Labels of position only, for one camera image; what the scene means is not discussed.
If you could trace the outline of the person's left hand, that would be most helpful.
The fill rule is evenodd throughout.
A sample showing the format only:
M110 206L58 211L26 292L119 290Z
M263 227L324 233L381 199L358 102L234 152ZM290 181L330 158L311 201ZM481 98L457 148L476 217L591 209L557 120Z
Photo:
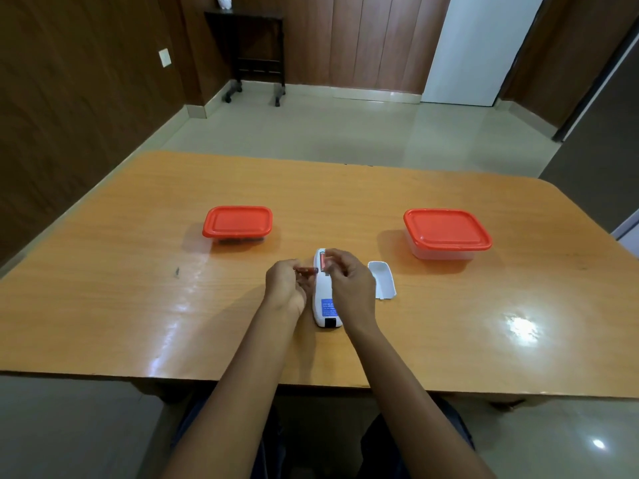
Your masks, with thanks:
M265 296L262 307L270 312L285 315L291 320L298 320L307 307L307 300L312 296L315 288L315 275L313 275L313 289L309 292L307 300L293 296L286 289L286 260L277 261L266 273Z

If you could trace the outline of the person's right hand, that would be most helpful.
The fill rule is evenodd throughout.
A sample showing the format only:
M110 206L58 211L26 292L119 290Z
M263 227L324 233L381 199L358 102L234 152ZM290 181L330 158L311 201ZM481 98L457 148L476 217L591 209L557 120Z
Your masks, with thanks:
M362 262L359 272L355 278L331 279L333 304L352 340L379 330L374 278Z

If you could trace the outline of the person's right forearm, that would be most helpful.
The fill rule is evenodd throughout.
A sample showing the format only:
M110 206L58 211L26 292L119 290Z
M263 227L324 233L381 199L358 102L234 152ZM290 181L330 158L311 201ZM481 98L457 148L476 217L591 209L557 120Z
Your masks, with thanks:
M411 479L496 479L375 323L344 323Z

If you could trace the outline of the person's left forearm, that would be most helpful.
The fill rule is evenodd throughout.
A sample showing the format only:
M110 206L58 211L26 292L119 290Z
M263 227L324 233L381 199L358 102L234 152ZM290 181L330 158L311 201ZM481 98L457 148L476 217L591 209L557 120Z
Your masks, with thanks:
M304 305L263 302L161 479L249 479Z

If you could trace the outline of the white battery-powered device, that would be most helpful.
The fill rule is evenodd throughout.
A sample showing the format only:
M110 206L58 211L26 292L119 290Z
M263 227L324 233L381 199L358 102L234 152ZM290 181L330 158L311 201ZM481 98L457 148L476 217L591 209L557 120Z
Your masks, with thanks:
M318 253L325 251L324 248L317 249L314 258L314 267L318 268ZM335 309L332 299L331 277L319 271L315 276L315 289L313 292L313 316L318 327L340 328L342 321Z

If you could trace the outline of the white battery cover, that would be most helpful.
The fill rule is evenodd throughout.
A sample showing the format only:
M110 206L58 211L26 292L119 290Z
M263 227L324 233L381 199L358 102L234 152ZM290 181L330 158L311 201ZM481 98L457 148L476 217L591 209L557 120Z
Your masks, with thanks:
M370 261L367 266L375 281L375 298L379 300L394 299L397 292L390 266L379 260Z

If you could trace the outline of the small red-lidded plastic container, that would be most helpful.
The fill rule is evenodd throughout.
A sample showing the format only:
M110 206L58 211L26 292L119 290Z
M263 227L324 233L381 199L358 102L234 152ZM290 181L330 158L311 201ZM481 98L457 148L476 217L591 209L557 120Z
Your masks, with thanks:
M264 206L217 206L205 217L202 235L216 242L263 241L272 231L273 212Z

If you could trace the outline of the large red-lidded plastic container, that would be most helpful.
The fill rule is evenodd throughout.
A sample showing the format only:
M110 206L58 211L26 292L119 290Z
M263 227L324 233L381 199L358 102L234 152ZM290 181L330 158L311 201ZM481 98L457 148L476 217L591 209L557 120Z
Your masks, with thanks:
M493 246L480 221L460 209L409 209L403 221L411 253L420 260L472 260Z

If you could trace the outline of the person's dark trousers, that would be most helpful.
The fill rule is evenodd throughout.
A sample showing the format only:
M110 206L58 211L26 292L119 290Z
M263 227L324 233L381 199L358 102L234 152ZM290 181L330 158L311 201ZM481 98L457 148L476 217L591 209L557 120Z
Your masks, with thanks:
M171 438L171 451L197 418L211 394L212 389L205 389L191 398ZM472 435L459 412L443 398L436 395L431 395L431 398L463 440L475 450ZM363 435L360 450L362 465L356 479L410 479L408 469L381 414L378 414ZM284 473L290 472L291 469L284 429L276 407L272 404L252 467L251 479L284 479Z

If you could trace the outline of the dark wooden side table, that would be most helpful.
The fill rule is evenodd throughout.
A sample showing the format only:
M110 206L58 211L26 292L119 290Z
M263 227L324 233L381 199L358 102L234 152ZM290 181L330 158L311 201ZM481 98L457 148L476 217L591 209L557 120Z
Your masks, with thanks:
M204 12L204 19L214 38L220 39L222 55L231 72L230 85L222 93L222 102L230 104L235 94L243 92L243 81L249 76L275 80L274 106L280 107L286 95L286 58L284 17L246 9L216 8ZM270 32L270 55L249 55L249 41Z

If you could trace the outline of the white door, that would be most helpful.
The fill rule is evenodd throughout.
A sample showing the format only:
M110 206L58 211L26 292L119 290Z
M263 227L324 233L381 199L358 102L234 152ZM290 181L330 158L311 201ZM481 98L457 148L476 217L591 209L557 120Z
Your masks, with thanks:
M544 0L451 0L424 103L493 106Z

